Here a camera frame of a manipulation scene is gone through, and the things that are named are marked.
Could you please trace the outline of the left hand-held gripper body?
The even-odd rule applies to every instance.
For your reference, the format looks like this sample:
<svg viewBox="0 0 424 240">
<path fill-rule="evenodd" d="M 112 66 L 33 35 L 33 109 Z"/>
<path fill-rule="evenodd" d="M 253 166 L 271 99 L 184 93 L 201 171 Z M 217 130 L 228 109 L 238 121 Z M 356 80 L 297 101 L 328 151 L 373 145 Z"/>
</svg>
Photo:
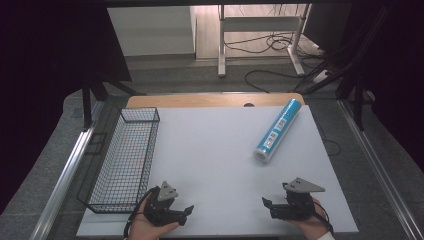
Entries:
<svg viewBox="0 0 424 240">
<path fill-rule="evenodd" d="M 171 216 L 181 216 L 178 214 L 179 211 L 170 209 L 178 193 L 167 181 L 163 181 L 161 186 L 150 189 L 146 196 L 144 216 L 154 226 L 160 227 L 170 224 Z"/>
</svg>

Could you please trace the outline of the white metal desk frame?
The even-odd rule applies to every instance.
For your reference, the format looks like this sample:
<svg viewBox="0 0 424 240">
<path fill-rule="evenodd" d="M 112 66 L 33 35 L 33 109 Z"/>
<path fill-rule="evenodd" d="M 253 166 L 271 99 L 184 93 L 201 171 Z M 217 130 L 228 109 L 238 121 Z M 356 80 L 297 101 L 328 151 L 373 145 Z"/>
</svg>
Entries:
<svg viewBox="0 0 424 240">
<path fill-rule="evenodd" d="M 305 72 L 297 55 L 297 47 L 303 32 L 310 5 L 306 4 L 300 16 L 271 16 L 271 17 L 226 17 L 225 6 L 218 6 L 219 14 L 219 52 L 218 76 L 226 76 L 226 56 L 224 37 L 228 32 L 292 32 L 293 40 L 288 45 L 287 53 L 298 76 Z"/>
</svg>

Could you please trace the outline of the white cabinet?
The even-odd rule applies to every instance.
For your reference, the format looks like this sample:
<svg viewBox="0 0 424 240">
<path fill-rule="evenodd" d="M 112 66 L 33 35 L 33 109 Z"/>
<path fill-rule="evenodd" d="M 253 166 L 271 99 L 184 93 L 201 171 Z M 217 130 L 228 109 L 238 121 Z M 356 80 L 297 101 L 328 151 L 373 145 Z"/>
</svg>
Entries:
<svg viewBox="0 0 424 240">
<path fill-rule="evenodd" d="M 125 56 L 194 54 L 189 6 L 107 9 Z"/>
</svg>

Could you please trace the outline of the black metal stand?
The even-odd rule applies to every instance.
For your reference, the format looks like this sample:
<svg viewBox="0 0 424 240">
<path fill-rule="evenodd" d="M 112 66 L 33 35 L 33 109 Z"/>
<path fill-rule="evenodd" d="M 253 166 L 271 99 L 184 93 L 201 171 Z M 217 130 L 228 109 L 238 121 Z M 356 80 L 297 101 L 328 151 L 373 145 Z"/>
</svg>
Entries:
<svg viewBox="0 0 424 240">
<path fill-rule="evenodd" d="M 104 86 L 104 82 L 111 84 L 115 88 L 129 94 L 130 96 L 145 96 L 145 93 L 136 91 L 129 86 L 121 83 L 120 81 L 113 80 L 112 78 L 96 73 L 94 76 L 86 75 L 82 79 L 82 103 L 83 103 L 83 117 L 84 125 L 83 130 L 87 131 L 93 125 L 93 116 L 91 109 L 91 95 L 97 100 L 104 101 L 109 97 L 109 93 Z"/>
<path fill-rule="evenodd" d="M 364 78 L 361 71 L 364 68 L 365 55 L 384 23 L 389 10 L 390 8 L 386 4 L 378 3 L 372 14 L 365 19 L 365 22 L 347 44 L 329 56 L 329 59 L 333 62 L 340 61 L 339 68 L 332 75 L 306 88 L 300 84 L 294 91 L 302 95 L 308 95 L 336 80 L 341 80 L 335 91 L 335 96 L 337 99 L 347 99 L 351 93 L 354 93 L 353 120 L 359 129 L 363 131 Z"/>
</svg>

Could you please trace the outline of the silver metal rail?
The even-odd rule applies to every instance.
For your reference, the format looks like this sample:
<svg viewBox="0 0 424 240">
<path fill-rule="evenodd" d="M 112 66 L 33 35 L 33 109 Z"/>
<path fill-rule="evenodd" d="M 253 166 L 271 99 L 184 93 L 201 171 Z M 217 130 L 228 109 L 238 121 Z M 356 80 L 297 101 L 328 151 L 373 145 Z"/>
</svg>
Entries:
<svg viewBox="0 0 424 240">
<path fill-rule="evenodd" d="M 56 185 L 46 203 L 44 210 L 31 233 L 29 240 L 46 240 L 59 210 L 64 202 L 67 192 L 71 186 L 75 173 L 83 157 L 84 151 L 88 146 L 94 128 L 97 124 L 98 117 L 105 105 L 104 101 L 97 101 L 90 109 L 92 114 L 92 123 L 86 130 L 83 130 L 66 161 L 66 164 L 56 182 Z"/>
<path fill-rule="evenodd" d="M 415 217 L 389 177 L 365 131 L 361 130 L 356 124 L 353 118 L 353 110 L 350 108 L 349 103 L 346 100 L 337 100 L 337 104 L 343 112 L 351 131 L 360 145 L 365 158 L 374 172 L 380 187 L 386 195 L 386 198 L 388 199 L 388 202 L 390 203 L 408 239 L 424 240 L 424 230 L 421 230 L 418 226 Z"/>
</svg>

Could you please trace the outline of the white table mat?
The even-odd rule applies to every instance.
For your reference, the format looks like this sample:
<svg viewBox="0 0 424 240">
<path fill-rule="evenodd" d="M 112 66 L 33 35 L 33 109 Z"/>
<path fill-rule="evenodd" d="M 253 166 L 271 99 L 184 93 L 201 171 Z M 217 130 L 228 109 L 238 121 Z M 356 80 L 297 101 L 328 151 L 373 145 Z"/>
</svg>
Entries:
<svg viewBox="0 0 424 240">
<path fill-rule="evenodd" d="M 308 107 L 302 107 L 268 163 L 253 152 L 279 107 L 162 108 L 150 186 L 168 182 L 173 208 L 192 207 L 181 239 L 295 235 L 263 201 L 284 200 L 283 183 L 300 177 L 323 187 L 317 199 L 337 233 L 357 226 Z"/>
</svg>

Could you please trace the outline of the person's left hand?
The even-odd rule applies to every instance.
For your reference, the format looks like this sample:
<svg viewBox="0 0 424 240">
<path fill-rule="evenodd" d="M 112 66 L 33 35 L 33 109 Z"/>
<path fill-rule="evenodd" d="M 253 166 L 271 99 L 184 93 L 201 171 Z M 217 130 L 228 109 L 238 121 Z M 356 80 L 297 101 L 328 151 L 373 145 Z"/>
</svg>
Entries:
<svg viewBox="0 0 424 240">
<path fill-rule="evenodd" d="M 130 224 L 128 240 L 158 240 L 162 235 L 170 233 L 179 227 L 178 222 L 160 227 L 152 225 L 143 215 L 144 207 L 145 203 L 142 203 Z"/>
</svg>

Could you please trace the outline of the person's right hand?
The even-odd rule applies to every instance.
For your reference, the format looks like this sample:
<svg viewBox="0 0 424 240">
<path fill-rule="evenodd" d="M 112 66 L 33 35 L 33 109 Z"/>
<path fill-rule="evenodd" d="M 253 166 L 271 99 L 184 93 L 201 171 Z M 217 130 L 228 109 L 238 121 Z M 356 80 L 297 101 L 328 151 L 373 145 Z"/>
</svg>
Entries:
<svg viewBox="0 0 424 240">
<path fill-rule="evenodd" d="M 335 240 L 323 221 L 311 216 L 304 221 L 290 220 L 302 233 L 306 240 Z"/>
</svg>

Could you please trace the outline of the blue cling film roll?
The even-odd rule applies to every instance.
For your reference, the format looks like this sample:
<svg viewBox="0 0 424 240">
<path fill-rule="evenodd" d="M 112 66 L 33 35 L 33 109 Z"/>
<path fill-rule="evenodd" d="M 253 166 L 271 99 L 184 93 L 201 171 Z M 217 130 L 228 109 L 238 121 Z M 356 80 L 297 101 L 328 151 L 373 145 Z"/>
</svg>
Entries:
<svg viewBox="0 0 424 240">
<path fill-rule="evenodd" d="M 287 102 L 253 152 L 256 160 L 262 163 L 270 161 L 301 107 L 302 103 L 297 99 Z"/>
</svg>

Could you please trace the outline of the black wire basket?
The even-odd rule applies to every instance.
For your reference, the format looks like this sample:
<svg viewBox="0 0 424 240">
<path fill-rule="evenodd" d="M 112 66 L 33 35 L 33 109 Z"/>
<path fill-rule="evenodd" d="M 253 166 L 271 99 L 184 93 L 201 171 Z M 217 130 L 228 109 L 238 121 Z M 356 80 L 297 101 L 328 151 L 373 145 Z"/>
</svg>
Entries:
<svg viewBox="0 0 424 240">
<path fill-rule="evenodd" d="M 96 138 L 99 155 L 85 171 L 77 199 L 97 214 L 129 213 L 148 190 L 160 117 L 155 107 L 124 108 Z"/>
</svg>

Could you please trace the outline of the white power strip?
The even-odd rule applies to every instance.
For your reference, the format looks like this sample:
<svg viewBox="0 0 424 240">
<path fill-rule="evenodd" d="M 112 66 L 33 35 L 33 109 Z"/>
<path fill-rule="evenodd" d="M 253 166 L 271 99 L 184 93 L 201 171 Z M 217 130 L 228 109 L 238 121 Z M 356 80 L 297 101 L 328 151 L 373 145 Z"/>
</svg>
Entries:
<svg viewBox="0 0 424 240">
<path fill-rule="evenodd" d="M 313 82 L 314 83 L 319 83 L 321 81 L 323 81 L 325 78 L 327 78 L 328 76 L 330 76 L 332 74 L 331 71 L 329 70 L 323 70 L 321 73 L 319 73 L 314 79 Z"/>
</svg>

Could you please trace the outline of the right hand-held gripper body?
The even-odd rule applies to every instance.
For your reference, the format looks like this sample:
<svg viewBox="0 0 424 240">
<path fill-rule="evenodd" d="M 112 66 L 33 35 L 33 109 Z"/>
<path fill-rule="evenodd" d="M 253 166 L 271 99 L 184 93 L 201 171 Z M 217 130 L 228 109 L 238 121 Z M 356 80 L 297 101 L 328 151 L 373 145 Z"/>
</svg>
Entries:
<svg viewBox="0 0 424 240">
<path fill-rule="evenodd" d="M 283 219 L 304 221 L 315 213 L 314 201 L 311 196 L 315 192 L 325 192 L 326 189 L 300 177 L 283 184 L 286 191 L 286 206 Z"/>
</svg>

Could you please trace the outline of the dark curtain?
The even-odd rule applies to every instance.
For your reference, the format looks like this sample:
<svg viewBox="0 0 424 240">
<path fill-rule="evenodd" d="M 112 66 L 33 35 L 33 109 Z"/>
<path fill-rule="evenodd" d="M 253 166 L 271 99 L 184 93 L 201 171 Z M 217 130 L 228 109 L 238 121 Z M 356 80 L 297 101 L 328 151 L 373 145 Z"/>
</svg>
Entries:
<svg viewBox="0 0 424 240">
<path fill-rule="evenodd" d="M 328 60 L 344 70 L 336 92 L 358 86 L 372 110 L 424 170 L 424 0 L 321 0 L 312 28 L 339 39 Z"/>
<path fill-rule="evenodd" d="M 0 214 L 41 154 L 64 99 L 131 79 L 109 11 L 73 0 L 0 0 Z"/>
</svg>

